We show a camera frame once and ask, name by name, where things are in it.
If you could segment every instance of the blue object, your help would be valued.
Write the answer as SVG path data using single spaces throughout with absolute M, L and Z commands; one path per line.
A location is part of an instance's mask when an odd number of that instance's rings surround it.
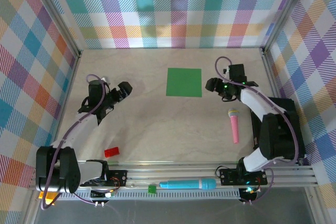
M 215 189 L 216 180 L 213 178 L 202 178 L 195 180 L 168 180 L 159 183 L 161 188 L 166 189 Z

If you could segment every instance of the colorful checkered pattern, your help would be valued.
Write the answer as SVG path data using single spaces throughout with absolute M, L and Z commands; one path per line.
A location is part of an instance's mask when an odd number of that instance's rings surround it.
M 300 0 L 271 53 L 281 95 L 298 105 L 308 159 L 336 223 L 336 0 Z
M 40 0 L 0 0 L 0 223 L 17 223 L 39 146 L 51 142 L 72 74 Z
M 286 0 L 55 0 L 85 48 L 256 47 Z

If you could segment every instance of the red block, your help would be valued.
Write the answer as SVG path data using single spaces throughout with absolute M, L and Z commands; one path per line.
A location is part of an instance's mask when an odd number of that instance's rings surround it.
M 107 149 L 105 150 L 105 157 L 112 157 L 112 156 L 116 156 L 119 155 L 119 148 L 118 147 L 114 147 L 111 149 Z

